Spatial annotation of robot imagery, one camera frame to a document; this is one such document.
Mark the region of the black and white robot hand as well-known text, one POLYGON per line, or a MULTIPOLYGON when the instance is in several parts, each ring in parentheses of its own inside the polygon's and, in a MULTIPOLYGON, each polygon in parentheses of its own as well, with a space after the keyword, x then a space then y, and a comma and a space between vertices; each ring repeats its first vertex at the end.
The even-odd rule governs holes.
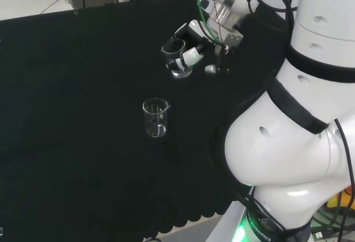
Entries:
POLYGON ((166 67, 173 77, 185 78, 192 73, 193 66, 204 57, 204 51, 216 46, 207 37, 205 28, 198 20, 184 23, 161 47, 166 67))

